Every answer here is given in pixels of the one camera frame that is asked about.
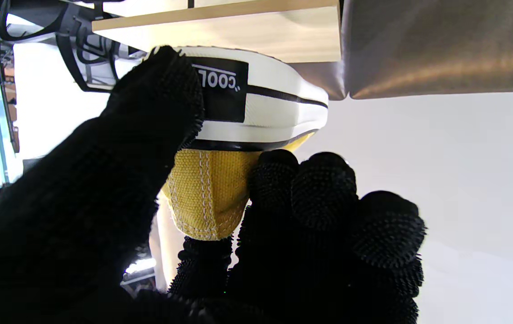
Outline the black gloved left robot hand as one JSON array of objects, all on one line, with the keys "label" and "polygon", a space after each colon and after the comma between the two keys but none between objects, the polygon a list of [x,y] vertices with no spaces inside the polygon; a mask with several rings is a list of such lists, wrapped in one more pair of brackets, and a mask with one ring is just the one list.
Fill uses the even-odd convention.
[{"label": "black gloved left robot hand", "polygon": [[396,193],[357,195],[341,156],[269,150],[249,172],[232,240],[186,238],[167,293],[122,275],[156,201],[204,123],[189,58],[170,46],[123,76],[0,196],[0,324],[414,324],[426,226]]}]

